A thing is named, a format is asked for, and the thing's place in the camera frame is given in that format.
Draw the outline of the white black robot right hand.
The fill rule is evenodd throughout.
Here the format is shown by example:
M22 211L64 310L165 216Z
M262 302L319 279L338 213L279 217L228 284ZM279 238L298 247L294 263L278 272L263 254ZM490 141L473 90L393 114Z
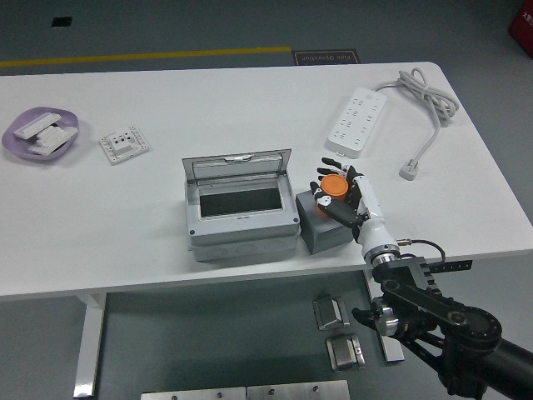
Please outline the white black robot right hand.
M368 265L375 267L397 260L399 245L386 229L370 180L351 165L328 157L321 161L325 166L317 169L319 181L310 183L316 209L351 229Z

